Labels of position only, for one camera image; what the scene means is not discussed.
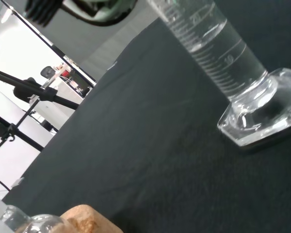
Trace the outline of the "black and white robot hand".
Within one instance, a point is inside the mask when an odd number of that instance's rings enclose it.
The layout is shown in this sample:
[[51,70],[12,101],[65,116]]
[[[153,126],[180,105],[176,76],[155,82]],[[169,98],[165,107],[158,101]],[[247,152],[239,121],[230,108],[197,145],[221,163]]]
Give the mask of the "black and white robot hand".
[[46,27],[63,10],[87,24],[108,27],[123,21],[136,4],[136,0],[29,0],[24,17]]

